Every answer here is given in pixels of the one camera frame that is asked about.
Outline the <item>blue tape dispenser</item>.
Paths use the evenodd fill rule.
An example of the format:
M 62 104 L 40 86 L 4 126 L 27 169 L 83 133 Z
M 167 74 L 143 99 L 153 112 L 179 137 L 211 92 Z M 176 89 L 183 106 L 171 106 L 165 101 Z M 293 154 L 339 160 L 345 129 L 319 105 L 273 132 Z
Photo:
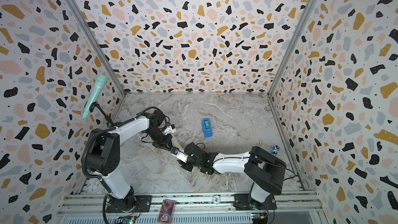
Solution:
M 212 137 L 212 127 L 211 127 L 211 121 L 208 118 L 205 118 L 202 120 L 202 129 L 204 133 L 205 138 L 210 138 Z

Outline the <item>clear bubble wrap sheet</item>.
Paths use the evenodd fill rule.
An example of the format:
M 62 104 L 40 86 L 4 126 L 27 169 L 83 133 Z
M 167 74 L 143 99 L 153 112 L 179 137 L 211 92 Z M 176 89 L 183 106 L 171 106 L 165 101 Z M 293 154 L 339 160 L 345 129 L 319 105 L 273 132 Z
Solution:
M 191 172 L 184 170 L 178 160 L 170 152 L 143 143 L 149 154 L 141 158 L 155 180 L 148 180 L 145 186 L 150 185 L 148 192 L 204 192 L 208 183 L 208 176 L 200 173 L 198 168 Z

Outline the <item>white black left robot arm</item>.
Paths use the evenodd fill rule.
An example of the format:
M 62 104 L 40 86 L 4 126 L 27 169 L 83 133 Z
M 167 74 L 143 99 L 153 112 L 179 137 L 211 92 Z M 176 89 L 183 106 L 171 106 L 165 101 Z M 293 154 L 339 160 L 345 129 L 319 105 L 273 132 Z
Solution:
M 136 207 L 134 189 L 124 179 L 119 169 L 120 147 L 131 137 L 145 133 L 156 148 L 171 150 L 172 135 L 164 131 L 171 127 L 170 119 L 160 109 L 149 107 L 135 117 L 112 124 L 107 129 L 93 130 L 81 157 L 83 174 L 88 179 L 98 179 L 108 195 L 106 203 L 122 212 Z

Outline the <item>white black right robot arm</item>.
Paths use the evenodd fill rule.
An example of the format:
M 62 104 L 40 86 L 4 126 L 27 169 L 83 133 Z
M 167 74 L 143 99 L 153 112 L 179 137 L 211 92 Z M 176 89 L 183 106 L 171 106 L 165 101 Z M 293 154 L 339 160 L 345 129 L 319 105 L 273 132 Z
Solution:
M 281 159 L 254 146 L 251 151 L 241 154 L 226 155 L 217 152 L 205 152 L 195 143 L 190 143 L 184 150 L 173 147 L 171 149 L 181 167 L 191 172 L 197 167 L 201 173 L 244 173 L 253 184 L 250 193 L 244 199 L 237 199 L 234 207 L 238 210 L 251 208 L 266 209 L 272 196 L 280 195 L 283 189 L 287 165 Z

